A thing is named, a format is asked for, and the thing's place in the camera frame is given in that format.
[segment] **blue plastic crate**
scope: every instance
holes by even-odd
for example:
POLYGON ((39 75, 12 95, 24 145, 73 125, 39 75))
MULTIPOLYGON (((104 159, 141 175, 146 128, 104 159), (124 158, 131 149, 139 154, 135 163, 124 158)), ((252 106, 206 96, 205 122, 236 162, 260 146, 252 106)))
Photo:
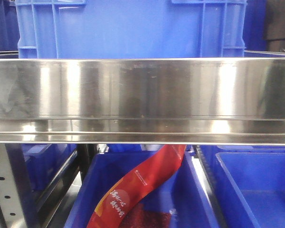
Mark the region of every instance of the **blue plastic crate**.
POLYGON ((216 154, 219 152, 274 152, 285 153, 285 146, 239 146, 239 145, 201 145, 201 153, 203 156, 203 163, 213 171, 216 165, 216 154))
POLYGON ((285 228, 285 153, 218 153, 216 196, 230 228, 285 228))
POLYGON ((33 190, 44 190, 72 153, 68 144, 23 144, 27 169, 33 190))
MULTIPOLYGON (((85 228, 103 195, 128 171, 152 154, 154 153, 137 152, 96 155, 65 228, 85 228)), ((187 153, 178 172, 146 196, 141 203, 144 204, 145 210, 176 212, 171 214, 170 228, 219 227, 187 153)))
POLYGON ((16 51, 19 29, 15 2, 0 0, 0 51, 16 51))
POLYGON ((107 144, 109 147, 108 152, 138 152, 142 151, 140 144, 107 144))
POLYGON ((30 185, 32 190, 36 189, 36 177, 35 177, 35 172, 34 172, 34 165, 33 165, 33 161, 31 159, 30 156, 24 156, 24 161, 28 170, 28 177, 30 180, 30 185))
POLYGON ((247 0, 243 39, 247 50, 266 51, 264 39, 267 0, 247 0))
POLYGON ((241 57, 246 1, 16 0, 19 57, 241 57))

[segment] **perforated metal post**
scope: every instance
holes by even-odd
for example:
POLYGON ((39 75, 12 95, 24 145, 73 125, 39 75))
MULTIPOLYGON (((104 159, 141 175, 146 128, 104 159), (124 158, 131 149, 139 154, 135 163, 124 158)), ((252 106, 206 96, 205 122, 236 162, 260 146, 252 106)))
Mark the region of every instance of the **perforated metal post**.
POLYGON ((0 209, 8 228, 40 227, 20 144, 0 143, 0 209))

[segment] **metal frame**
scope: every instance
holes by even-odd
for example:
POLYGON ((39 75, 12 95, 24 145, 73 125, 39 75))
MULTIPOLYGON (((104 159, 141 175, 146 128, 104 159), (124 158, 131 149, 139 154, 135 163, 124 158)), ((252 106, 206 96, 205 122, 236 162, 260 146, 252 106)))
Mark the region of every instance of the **metal frame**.
POLYGON ((0 143, 0 208, 8 228, 39 227, 20 144, 0 143))
POLYGON ((6 142, 285 144, 285 58, 0 60, 0 226, 44 227, 63 196, 49 192, 80 161, 84 177, 95 147, 79 146, 42 194, 39 224, 6 142))

